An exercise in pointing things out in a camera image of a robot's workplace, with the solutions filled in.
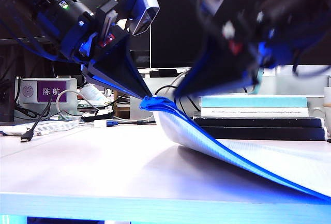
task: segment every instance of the white table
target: white table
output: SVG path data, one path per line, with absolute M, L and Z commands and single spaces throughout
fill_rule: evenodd
M 132 223 L 331 220 L 330 203 L 178 146 L 157 125 L 79 127 L 29 143 L 0 137 L 0 148 L 0 215 Z

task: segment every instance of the plug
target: plug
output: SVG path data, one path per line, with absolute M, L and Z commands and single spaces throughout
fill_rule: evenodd
M 33 137 L 33 129 L 29 129 L 21 136 L 21 143 L 29 142 Z

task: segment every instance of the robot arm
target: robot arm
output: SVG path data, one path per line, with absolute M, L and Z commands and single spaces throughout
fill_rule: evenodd
M 208 38 L 177 96 L 257 84 L 259 68 L 296 68 L 299 55 L 331 28 L 331 0 L 194 2 Z
M 36 23 L 68 62 L 81 64 L 88 81 L 138 98 L 152 95 L 129 57 L 127 43 L 130 32 L 138 35 L 148 29 L 159 10 L 157 0 L 108 0 L 96 13 L 79 0 L 3 2 Z M 127 19 L 130 32 L 117 25 L 121 19 Z

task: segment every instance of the paper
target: paper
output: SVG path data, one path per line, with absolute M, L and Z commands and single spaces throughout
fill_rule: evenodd
M 0 126 L 0 132 L 9 136 L 21 136 L 27 132 L 34 123 L 26 123 L 14 126 Z M 36 135 L 45 135 L 57 131 L 66 131 L 78 127 L 79 121 L 43 121 L 39 122 L 34 130 Z
M 331 202 L 329 154 L 319 157 L 252 143 L 218 141 L 164 97 L 144 98 L 141 109 L 152 111 L 157 124 L 176 143 Z

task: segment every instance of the book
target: book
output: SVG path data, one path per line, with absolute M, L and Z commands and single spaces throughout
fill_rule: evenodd
M 309 116 L 308 108 L 201 108 L 201 116 L 278 118 Z
M 261 96 L 261 95 L 231 95 L 218 97 L 201 97 L 203 108 L 305 108 L 307 98 L 302 96 Z
M 193 120 L 200 126 L 219 127 L 324 127 L 324 119 L 307 118 L 230 118 L 203 117 L 194 113 Z
M 215 139 L 325 141 L 326 128 L 201 126 Z

